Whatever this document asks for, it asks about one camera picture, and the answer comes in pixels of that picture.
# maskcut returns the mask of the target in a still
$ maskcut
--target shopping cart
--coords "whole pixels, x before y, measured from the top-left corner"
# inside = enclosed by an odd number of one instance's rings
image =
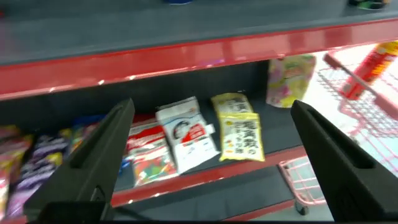
[[[398,176],[398,63],[394,63],[369,86],[352,71],[359,63],[341,64],[328,52],[324,61],[330,66],[318,71],[318,85],[339,101],[337,110],[355,120],[344,132],[368,154]],[[339,94],[349,76],[359,82],[366,91],[359,100],[350,101]],[[308,213],[309,205],[326,203],[308,157],[284,161],[279,167],[295,195],[295,208],[301,215]]]

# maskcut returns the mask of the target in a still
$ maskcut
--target red shelf edge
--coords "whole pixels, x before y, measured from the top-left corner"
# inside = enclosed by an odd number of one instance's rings
[[[384,42],[396,27],[398,18],[5,65],[0,100]]]
[[[275,166],[281,161],[295,159],[305,155],[306,153],[304,147],[297,146],[290,149],[285,149],[281,152],[275,152],[266,155],[265,162],[242,161],[210,170],[204,170],[192,175],[181,175],[169,180],[163,180],[149,185],[144,185],[142,187],[115,192],[112,196],[111,204],[113,207],[118,207],[127,203],[133,203],[139,200],[157,197],[197,185],[207,184],[213,181],[245,174],[265,167]]]
[[[294,200],[284,201],[275,205],[271,205],[265,208],[260,208],[258,210],[248,212],[242,215],[237,215],[231,218],[227,218],[224,221],[248,221],[253,218],[258,218],[269,213],[278,212],[280,210],[291,208],[294,206]]]

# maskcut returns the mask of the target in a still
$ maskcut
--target black shelf back panel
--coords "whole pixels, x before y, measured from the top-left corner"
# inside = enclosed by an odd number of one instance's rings
[[[252,62],[0,101],[0,125],[16,124],[25,132],[67,128],[73,119],[106,114],[128,97],[136,114],[153,113],[158,106],[190,96],[205,100],[242,90],[247,96],[264,96],[265,102],[267,70],[268,61]]]

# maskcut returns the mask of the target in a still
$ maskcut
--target snack package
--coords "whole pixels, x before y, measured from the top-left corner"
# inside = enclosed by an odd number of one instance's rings
[[[279,108],[291,108],[294,100],[302,100],[316,61],[312,54],[270,60],[266,102]]]
[[[220,114],[221,145],[225,159],[265,161],[261,124],[256,113]]]
[[[12,156],[0,155],[0,220],[6,215]]]
[[[220,153],[200,114],[195,97],[161,107],[156,112],[156,118],[172,145],[179,174]]]
[[[253,113],[249,100],[240,93],[224,93],[211,98],[217,115],[221,113]]]
[[[36,185],[33,189],[14,192],[9,198],[7,207],[7,217],[16,218],[23,215],[23,205],[33,193],[39,189],[40,185]]]
[[[39,136],[34,146],[31,160],[40,160],[56,152],[61,152],[62,155],[65,155],[70,145],[71,135],[70,129],[63,129],[55,135],[43,134]]]
[[[9,159],[3,160],[1,163],[2,167],[7,166],[9,169],[9,181],[12,184],[18,179],[22,158],[25,152],[31,147],[32,139],[32,135],[26,135],[3,139],[2,143],[0,143],[0,154],[10,156]]]
[[[8,208],[8,217],[22,215],[26,200],[54,173],[62,163],[62,153],[47,154],[44,158],[32,158],[21,167],[21,175],[11,195]]]
[[[17,136],[19,129],[15,125],[0,126],[0,140]]]
[[[127,150],[126,159],[134,164],[135,186],[178,175],[163,127],[157,122],[133,126],[127,140]]]
[[[97,127],[97,124],[104,117],[105,115],[84,116],[75,120],[70,153],[72,153],[83,142],[83,140],[87,138],[89,133]]]

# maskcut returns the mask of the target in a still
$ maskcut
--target red and white package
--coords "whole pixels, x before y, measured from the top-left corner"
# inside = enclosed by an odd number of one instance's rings
[[[210,136],[212,125],[206,124],[195,97],[160,107],[156,118],[173,147],[179,174],[220,153]]]
[[[133,126],[126,146],[126,159],[133,163],[136,186],[178,175],[163,128],[158,123]]]

